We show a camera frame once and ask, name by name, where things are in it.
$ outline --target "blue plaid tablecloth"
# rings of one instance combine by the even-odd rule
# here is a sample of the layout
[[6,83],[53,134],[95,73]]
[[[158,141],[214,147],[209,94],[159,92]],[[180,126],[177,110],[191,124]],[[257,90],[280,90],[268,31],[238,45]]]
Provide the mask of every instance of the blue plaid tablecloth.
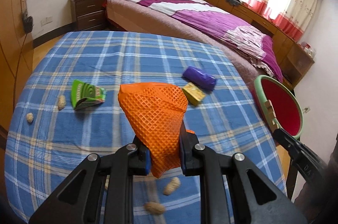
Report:
[[[235,67],[219,49],[152,34],[83,31],[66,34],[49,51],[16,105],[5,157],[7,196],[13,210],[28,221],[88,154],[104,156],[132,142],[134,132],[117,100],[120,84],[165,82],[183,87],[186,81],[181,75],[188,66],[218,80],[201,105],[188,106],[187,129],[218,153],[244,153],[286,192],[269,130]],[[74,79],[105,88],[105,103],[75,112],[70,103]],[[60,95],[65,95],[67,105],[58,111]],[[34,115],[32,124],[26,120],[29,112]],[[181,186],[164,196],[163,188],[174,176]],[[180,168],[160,179],[135,177],[135,224],[199,224],[199,199],[198,177],[184,177]],[[148,214],[143,205],[149,201],[162,203],[167,211]]]

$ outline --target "orange object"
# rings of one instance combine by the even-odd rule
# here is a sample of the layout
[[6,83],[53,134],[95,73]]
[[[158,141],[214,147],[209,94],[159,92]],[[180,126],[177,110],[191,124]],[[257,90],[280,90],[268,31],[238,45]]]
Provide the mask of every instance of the orange object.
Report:
[[180,126],[188,105],[182,90],[166,83],[127,84],[120,86],[118,100],[136,136],[150,150],[153,176],[179,167]]

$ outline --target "pink mattress cover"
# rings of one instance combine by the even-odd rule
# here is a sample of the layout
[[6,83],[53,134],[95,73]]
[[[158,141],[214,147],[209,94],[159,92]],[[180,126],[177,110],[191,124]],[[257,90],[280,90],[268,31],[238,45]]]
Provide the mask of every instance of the pink mattress cover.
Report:
[[220,48],[250,90],[254,89],[254,80],[257,76],[266,74],[263,69],[255,68],[226,45],[163,13],[125,0],[107,0],[106,10],[107,17],[127,31],[187,39]]

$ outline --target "green paper wrapper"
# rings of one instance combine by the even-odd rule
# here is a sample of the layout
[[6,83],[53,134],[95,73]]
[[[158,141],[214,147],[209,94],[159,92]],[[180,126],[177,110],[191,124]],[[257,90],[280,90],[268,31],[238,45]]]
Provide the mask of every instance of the green paper wrapper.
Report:
[[106,90],[75,79],[70,95],[74,110],[79,110],[103,103]]

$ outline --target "metal screw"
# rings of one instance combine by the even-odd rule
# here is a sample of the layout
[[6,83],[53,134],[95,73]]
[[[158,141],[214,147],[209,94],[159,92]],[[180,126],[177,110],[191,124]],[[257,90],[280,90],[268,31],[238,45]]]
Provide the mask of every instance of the metal screw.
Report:
[[133,150],[135,150],[136,149],[136,145],[135,144],[128,144],[127,145],[127,150],[128,151],[133,151]]
[[203,144],[196,144],[195,145],[195,149],[197,149],[197,151],[203,151],[206,147]]
[[242,153],[236,153],[236,154],[234,155],[234,158],[235,158],[236,160],[238,160],[238,161],[243,161],[244,158],[245,158],[245,156],[244,156],[244,154],[242,154]]
[[87,159],[89,161],[95,161],[95,160],[97,160],[97,154],[91,153],[90,155],[87,156]]

